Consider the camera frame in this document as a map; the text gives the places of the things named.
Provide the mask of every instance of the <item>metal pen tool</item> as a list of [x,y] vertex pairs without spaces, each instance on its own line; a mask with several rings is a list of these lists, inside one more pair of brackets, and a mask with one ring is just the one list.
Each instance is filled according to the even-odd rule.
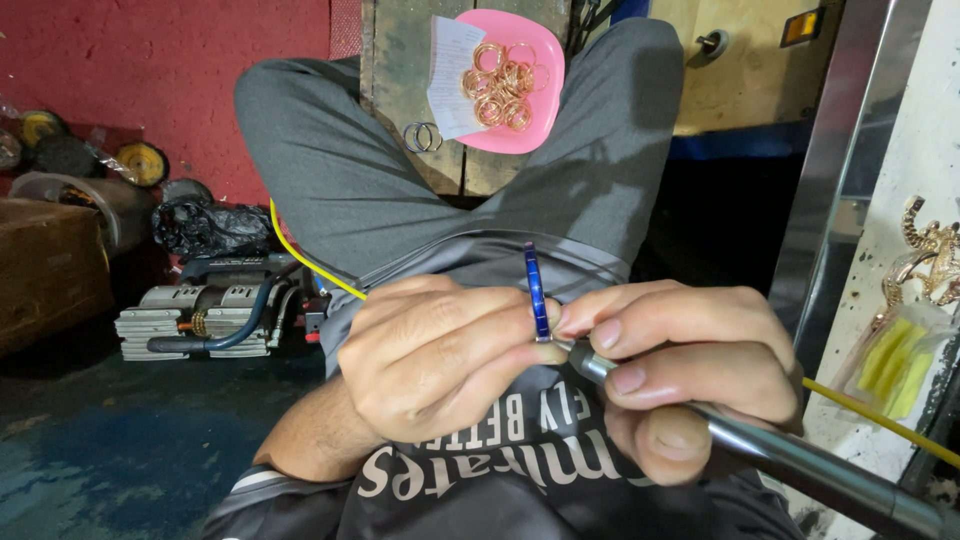
[[[616,363],[593,351],[589,341],[554,340],[583,377],[603,385]],[[960,514],[910,495],[846,460],[795,435],[740,422],[714,406],[684,404],[703,416],[713,444],[888,538],[960,539]]]

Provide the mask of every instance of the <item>left hand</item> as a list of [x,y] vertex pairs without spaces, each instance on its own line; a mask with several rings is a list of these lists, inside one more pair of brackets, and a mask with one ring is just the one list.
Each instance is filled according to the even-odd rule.
[[751,288],[663,281],[602,289],[564,306],[554,335],[587,332],[598,354],[624,360],[606,379],[608,434],[660,485],[696,479],[710,458],[706,421],[671,404],[712,402],[800,429],[803,371]]

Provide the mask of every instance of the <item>yellow hose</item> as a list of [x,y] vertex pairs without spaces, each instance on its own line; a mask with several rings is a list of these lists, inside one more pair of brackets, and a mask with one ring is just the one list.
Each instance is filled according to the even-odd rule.
[[[283,244],[283,247],[286,248],[287,251],[290,252],[290,255],[294,256],[296,260],[302,262],[303,265],[305,265],[307,268],[327,278],[328,280],[335,283],[337,286],[344,289],[346,292],[352,294],[353,296],[359,298],[360,300],[367,300],[366,294],[349,286],[343,280],[340,280],[333,274],[330,274],[326,270],[323,270],[323,268],[321,268],[320,266],[317,266],[313,262],[307,260],[303,255],[298,253],[293,246],[290,245],[290,242],[287,241],[287,239],[283,236],[283,232],[280,230],[280,223],[279,223],[279,220],[276,219],[276,206],[274,205],[273,199],[270,200],[270,220],[274,224],[274,231],[276,231],[276,236],[280,239],[280,243]],[[918,447],[923,448],[924,450],[930,452],[931,454],[936,455],[937,457],[943,459],[945,462],[956,467],[957,469],[960,469],[960,455],[957,455],[947,450],[946,448],[938,445],[937,443],[931,441],[930,439],[924,437],[923,435],[920,435],[919,433],[913,430],[909,430],[901,426],[900,424],[894,422],[893,420],[890,420],[886,416],[883,416],[882,414],[878,414],[870,410],[866,405],[860,403],[854,398],[851,398],[839,392],[830,390],[829,388],[827,388],[826,386],[823,386],[816,380],[808,379],[806,377],[804,377],[804,386],[809,388],[811,391],[816,392],[821,396],[824,396],[825,398],[852,410],[853,412],[859,414],[860,416],[863,416],[868,420],[876,422],[880,426],[887,428],[888,430],[896,433],[897,435],[903,437],[904,439],[910,441],[911,443],[917,445]]]
[[364,293],[358,291],[357,289],[355,289],[355,288],[347,285],[347,284],[346,284],[343,280],[341,280],[340,278],[337,278],[337,277],[334,276],[333,274],[330,274],[330,273],[327,272],[326,270],[323,270],[323,268],[321,268],[320,266],[317,266],[317,265],[314,264],[313,262],[310,262],[309,260],[306,259],[306,257],[304,257],[303,255],[301,255],[300,253],[298,253],[297,250],[295,250],[294,247],[290,245],[290,242],[288,242],[287,239],[283,236],[283,231],[280,230],[280,222],[279,222],[279,220],[276,219],[276,205],[274,205],[274,200],[273,200],[273,199],[270,200],[270,221],[273,222],[273,224],[274,224],[274,231],[276,231],[276,237],[280,239],[280,243],[283,244],[283,247],[286,248],[287,251],[290,252],[290,255],[294,256],[294,258],[295,258],[296,260],[302,262],[303,265],[306,266],[307,268],[309,268],[310,270],[313,270],[314,272],[316,272],[316,273],[320,274],[321,276],[327,278],[328,280],[330,280],[331,282],[333,282],[334,284],[336,284],[336,285],[339,286],[340,288],[344,289],[346,292],[348,292],[348,293],[352,294],[353,296],[359,298],[360,300],[367,300],[367,295],[366,295],[366,294],[364,294]]
[[852,410],[853,412],[859,414],[860,416],[866,418],[867,420],[876,422],[880,426],[887,428],[888,430],[896,433],[897,435],[919,446],[920,448],[926,450],[927,452],[930,452],[931,454],[936,455],[937,457],[943,459],[945,462],[956,467],[957,469],[960,469],[960,455],[957,455],[947,450],[946,448],[938,445],[937,443],[931,441],[930,439],[924,437],[923,435],[920,435],[919,433],[913,430],[909,430],[901,426],[900,424],[894,422],[893,420],[890,420],[886,416],[883,416],[882,414],[879,414],[871,410],[869,407],[860,403],[854,398],[847,396],[845,394],[841,394],[840,392],[837,392],[835,390],[831,390],[826,386],[823,386],[816,380],[808,379],[806,377],[804,377],[804,386],[820,394],[821,396],[827,398],[828,400],[831,400],[841,406],[844,406]]

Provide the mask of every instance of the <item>stainless steel frame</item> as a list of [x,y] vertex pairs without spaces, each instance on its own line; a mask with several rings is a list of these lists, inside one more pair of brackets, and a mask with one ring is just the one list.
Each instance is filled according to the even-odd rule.
[[811,377],[843,294],[930,3],[847,0],[844,8],[770,289],[770,303]]

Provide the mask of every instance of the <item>pink dish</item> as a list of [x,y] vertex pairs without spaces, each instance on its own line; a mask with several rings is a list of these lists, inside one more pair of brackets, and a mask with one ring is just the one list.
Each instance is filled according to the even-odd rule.
[[499,43],[508,48],[517,43],[530,45],[533,51],[529,47],[516,47],[510,58],[514,61],[531,62],[536,52],[537,64],[545,66],[545,69],[537,67],[534,71],[537,88],[543,86],[541,77],[545,77],[545,73],[549,72],[546,86],[527,96],[533,118],[526,130],[517,132],[506,126],[498,126],[485,132],[459,136],[456,140],[467,146],[497,154],[526,154],[535,150],[550,135],[553,121],[557,118],[557,110],[560,108],[560,89],[564,87],[564,49],[560,42],[546,28],[513,13],[470,10],[460,13],[456,20],[486,32],[484,41]]

